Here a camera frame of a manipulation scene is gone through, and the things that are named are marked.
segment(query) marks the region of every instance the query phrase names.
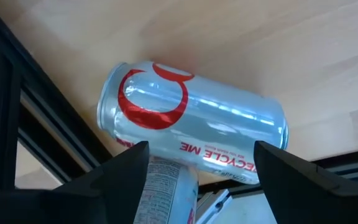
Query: silver can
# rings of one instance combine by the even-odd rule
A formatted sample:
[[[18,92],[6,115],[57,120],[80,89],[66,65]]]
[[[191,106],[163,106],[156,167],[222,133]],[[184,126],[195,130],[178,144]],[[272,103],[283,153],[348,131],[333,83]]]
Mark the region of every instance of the silver can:
[[[198,176],[194,168],[151,157],[135,224],[194,224]]]
[[[153,62],[112,70],[98,124],[123,145],[147,140],[152,155],[245,184],[259,183],[255,140],[281,149],[288,142],[276,100]]]

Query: light wood panel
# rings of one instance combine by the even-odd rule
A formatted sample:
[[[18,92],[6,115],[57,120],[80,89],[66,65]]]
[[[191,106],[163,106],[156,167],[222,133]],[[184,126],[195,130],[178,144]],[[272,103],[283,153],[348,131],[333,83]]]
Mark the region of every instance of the light wood panel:
[[[113,154],[102,84],[145,59],[278,98],[297,156],[358,150],[358,0],[0,0],[0,16]]]

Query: red logo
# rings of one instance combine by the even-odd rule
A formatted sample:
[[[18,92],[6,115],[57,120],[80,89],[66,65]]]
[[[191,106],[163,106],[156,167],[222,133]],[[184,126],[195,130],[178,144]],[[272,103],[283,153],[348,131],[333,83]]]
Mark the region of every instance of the red logo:
[[[175,124],[181,116],[184,114],[188,102],[188,91],[185,86],[185,81],[191,80],[194,78],[194,75],[186,76],[176,74],[165,69],[158,67],[153,63],[154,72],[159,75],[161,78],[166,80],[177,82],[180,85],[182,90],[182,98],[179,105],[167,112],[156,112],[149,111],[141,108],[133,103],[131,103],[124,94],[124,84],[125,81],[138,73],[145,72],[143,70],[131,69],[122,79],[119,84],[118,89],[118,105],[121,107],[124,115],[133,123],[148,129],[164,129],[169,128],[171,125]]]
[[[187,224],[194,224],[194,210],[191,209],[189,213],[189,219],[187,219]]]

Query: nutrition label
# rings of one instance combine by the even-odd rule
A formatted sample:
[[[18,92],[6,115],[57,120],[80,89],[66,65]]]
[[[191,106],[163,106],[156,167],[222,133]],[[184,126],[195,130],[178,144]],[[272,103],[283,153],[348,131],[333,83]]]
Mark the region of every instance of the nutrition label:
[[[168,223],[180,167],[176,162],[150,160],[134,223]]]

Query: soda can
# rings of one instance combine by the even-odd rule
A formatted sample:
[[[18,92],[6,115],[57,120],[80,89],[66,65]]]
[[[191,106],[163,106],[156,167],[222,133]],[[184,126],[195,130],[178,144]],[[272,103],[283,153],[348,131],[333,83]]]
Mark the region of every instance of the soda can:
[[[195,168],[151,157],[134,224],[194,224],[197,194]]]
[[[154,62],[120,63],[105,82],[98,125],[119,143],[149,141],[150,153],[258,184],[255,140],[285,149],[281,105]]]

